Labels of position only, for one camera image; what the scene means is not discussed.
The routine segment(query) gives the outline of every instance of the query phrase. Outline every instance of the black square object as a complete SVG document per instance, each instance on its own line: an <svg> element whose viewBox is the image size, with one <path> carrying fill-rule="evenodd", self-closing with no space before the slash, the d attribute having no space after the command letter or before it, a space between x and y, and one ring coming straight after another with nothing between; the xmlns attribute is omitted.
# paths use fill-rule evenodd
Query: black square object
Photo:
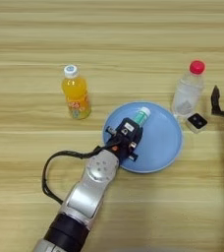
<svg viewBox="0 0 224 252"><path fill-rule="evenodd" d="M198 130L207 124L207 121L198 113L193 114L191 117L189 117L188 121L192 123Z"/></svg>

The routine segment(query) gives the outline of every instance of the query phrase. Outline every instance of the blue plate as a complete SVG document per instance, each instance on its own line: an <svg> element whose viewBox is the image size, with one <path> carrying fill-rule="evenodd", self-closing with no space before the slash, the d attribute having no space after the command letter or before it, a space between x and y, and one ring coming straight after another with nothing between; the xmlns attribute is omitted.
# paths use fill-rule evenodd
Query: blue plate
<svg viewBox="0 0 224 252"><path fill-rule="evenodd" d="M128 158L121 166L132 172L149 173L170 165L182 149L181 127L167 109L152 102L132 102L120 106L106 120L103 142L106 143L110 138L105 132L107 126L116 129L125 117L134 118L143 106L147 107L151 114L143 125L143 135L135 150L139 158L137 161Z"/></svg>

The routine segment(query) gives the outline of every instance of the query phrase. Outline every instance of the bottle label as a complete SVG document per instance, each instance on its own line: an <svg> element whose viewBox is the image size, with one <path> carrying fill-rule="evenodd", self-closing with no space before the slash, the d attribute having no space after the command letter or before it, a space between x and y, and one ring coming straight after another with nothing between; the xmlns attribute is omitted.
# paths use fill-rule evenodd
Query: bottle label
<svg viewBox="0 0 224 252"><path fill-rule="evenodd" d="M74 118L85 118L89 114L90 107L87 94L77 100L70 100L68 98L67 100Z"/></svg>

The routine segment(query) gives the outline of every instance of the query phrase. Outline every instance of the bottle cap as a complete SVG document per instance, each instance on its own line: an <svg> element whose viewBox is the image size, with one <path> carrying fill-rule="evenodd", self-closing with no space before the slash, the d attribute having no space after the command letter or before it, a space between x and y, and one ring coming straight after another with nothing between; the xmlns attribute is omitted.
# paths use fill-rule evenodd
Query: bottle cap
<svg viewBox="0 0 224 252"><path fill-rule="evenodd" d="M200 75L203 72L204 68L205 66L202 61L195 60L191 63L190 71L193 74Z"/></svg>
<svg viewBox="0 0 224 252"><path fill-rule="evenodd" d="M140 109L140 111L142 111L144 114L146 114L147 117L151 114L150 110L147 107L145 107L145 106L143 106Z"/></svg>
<svg viewBox="0 0 224 252"><path fill-rule="evenodd" d="M65 73L65 77L66 78L75 78L78 76L79 74L79 71L78 71L78 68L77 66L75 65L68 65L64 68L64 73Z"/></svg>

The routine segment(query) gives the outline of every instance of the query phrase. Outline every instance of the table surface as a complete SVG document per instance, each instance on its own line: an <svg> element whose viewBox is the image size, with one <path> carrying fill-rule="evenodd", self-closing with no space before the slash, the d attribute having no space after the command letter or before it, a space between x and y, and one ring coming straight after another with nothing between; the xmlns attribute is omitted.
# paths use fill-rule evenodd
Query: table surface
<svg viewBox="0 0 224 252"><path fill-rule="evenodd" d="M120 169L84 252L224 251L224 118L210 115L214 85L224 108L224 1L0 0L0 252L32 251L54 219L59 206L40 188L51 154L101 144L106 116L122 103L169 108L198 58L206 130L183 125L183 151L161 172ZM88 81L86 120L70 118L60 88L69 63ZM83 169L82 160L58 158L52 188L64 197Z"/></svg>

